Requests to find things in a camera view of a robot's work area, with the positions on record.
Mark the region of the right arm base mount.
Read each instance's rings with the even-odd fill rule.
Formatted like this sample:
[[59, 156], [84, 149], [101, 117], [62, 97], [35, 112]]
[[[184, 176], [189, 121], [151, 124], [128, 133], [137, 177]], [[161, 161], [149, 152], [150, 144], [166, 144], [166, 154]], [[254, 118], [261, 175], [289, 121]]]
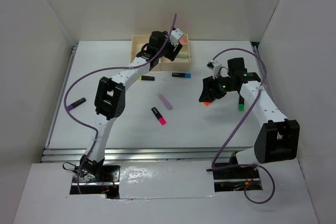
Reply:
[[256, 180], [259, 179], [259, 172], [254, 167], [236, 167], [222, 170], [213, 170], [208, 168], [207, 172], [213, 174], [214, 180]]

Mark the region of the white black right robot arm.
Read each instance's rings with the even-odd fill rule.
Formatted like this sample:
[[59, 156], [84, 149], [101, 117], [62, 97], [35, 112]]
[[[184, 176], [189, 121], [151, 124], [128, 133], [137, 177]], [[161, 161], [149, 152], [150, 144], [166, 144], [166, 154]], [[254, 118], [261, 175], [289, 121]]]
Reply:
[[264, 89], [259, 75], [245, 68], [243, 58], [228, 60], [228, 74], [221, 75], [222, 65], [211, 60], [207, 67], [212, 76], [203, 79], [200, 102], [213, 102], [229, 92], [237, 92], [248, 104], [260, 125], [254, 146], [233, 154], [229, 172], [235, 178], [247, 172], [247, 164], [265, 164], [295, 159], [297, 156], [300, 125], [288, 119], [274, 104]]

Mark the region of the black blue-capped highlighter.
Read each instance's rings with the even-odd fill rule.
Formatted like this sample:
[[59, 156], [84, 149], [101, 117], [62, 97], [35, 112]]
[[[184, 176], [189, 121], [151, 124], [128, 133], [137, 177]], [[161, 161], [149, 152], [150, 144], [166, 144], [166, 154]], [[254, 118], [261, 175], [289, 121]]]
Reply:
[[191, 78], [191, 74], [190, 73], [178, 73], [178, 72], [174, 72], [172, 73], [172, 77], [177, 77], [177, 78]]

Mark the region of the black green-capped highlighter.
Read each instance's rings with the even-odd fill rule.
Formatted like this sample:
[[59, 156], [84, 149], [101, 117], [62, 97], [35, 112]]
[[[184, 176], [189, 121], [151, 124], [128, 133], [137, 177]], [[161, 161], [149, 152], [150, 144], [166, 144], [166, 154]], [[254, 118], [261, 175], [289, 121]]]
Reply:
[[240, 95], [238, 100], [238, 110], [244, 111], [245, 108], [245, 99]]

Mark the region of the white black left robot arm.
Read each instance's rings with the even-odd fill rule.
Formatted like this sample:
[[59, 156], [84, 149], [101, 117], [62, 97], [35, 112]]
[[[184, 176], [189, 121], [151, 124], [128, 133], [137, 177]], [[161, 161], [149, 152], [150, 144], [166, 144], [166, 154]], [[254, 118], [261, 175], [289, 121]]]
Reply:
[[111, 128], [116, 119], [125, 109], [125, 93], [141, 76], [150, 72], [161, 57], [174, 61], [182, 49], [180, 39], [184, 33], [174, 28], [166, 31], [152, 32], [149, 42], [142, 46], [141, 51], [125, 70], [111, 78], [100, 79], [94, 105], [96, 107], [96, 126], [98, 135], [93, 137], [93, 143], [80, 160], [77, 174], [85, 173], [91, 181], [99, 181], [103, 177], [103, 162], [106, 144]]

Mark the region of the pastel green translucent highlighter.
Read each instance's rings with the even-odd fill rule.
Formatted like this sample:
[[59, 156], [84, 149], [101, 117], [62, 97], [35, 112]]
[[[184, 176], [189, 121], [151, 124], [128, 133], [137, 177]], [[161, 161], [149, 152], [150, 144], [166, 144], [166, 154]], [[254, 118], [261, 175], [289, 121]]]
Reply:
[[189, 60], [190, 54], [188, 52], [179, 52], [176, 56], [176, 59]]

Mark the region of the black pink-capped highlighter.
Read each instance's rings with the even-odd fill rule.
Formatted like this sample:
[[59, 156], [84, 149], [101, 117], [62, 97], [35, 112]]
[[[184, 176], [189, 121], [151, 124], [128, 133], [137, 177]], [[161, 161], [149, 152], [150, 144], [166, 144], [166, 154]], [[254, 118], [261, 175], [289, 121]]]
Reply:
[[159, 121], [159, 123], [161, 125], [165, 125], [166, 124], [166, 120], [164, 119], [164, 117], [162, 116], [162, 114], [158, 111], [158, 109], [156, 107], [152, 107], [151, 111], [153, 112], [153, 114], [155, 115], [155, 117], [157, 118], [157, 120]]

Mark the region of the pastel purple translucent highlighter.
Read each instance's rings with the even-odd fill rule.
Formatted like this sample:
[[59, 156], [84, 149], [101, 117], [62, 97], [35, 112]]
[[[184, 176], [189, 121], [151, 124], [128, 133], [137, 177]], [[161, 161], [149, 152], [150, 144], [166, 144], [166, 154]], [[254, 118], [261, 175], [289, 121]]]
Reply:
[[173, 109], [173, 106], [171, 105], [171, 103], [168, 101], [168, 99], [163, 94], [157, 92], [156, 95], [168, 110]]

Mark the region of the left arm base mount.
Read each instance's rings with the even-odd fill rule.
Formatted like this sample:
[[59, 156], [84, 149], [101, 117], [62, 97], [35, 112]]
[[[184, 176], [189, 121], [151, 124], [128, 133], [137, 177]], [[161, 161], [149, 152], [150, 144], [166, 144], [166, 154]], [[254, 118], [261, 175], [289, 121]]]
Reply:
[[70, 162], [64, 162], [62, 168], [68, 172], [73, 173], [72, 182], [80, 184], [87, 183], [112, 183], [117, 184], [120, 179], [120, 166], [107, 165], [103, 166], [101, 171], [98, 171], [98, 175], [94, 175], [84, 169], [80, 172], [79, 178], [77, 178], [78, 166]]

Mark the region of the black purple-capped highlighter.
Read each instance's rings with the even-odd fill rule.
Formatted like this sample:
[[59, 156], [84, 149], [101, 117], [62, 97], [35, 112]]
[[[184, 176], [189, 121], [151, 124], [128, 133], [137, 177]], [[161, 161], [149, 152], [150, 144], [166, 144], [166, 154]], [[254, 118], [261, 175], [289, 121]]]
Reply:
[[86, 98], [81, 98], [81, 99], [79, 99], [79, 100], [73, 102], [72, 104], [68, 105], [68, 106], [66, 107], [66, 109], [67, 109], [68, 111], [71, 111], [71, 110], [73, 110], [74, 108], [76, 108], [76, 107], [82, 105], [82, 104], [85, 103], [85, 102], [86, 102]]

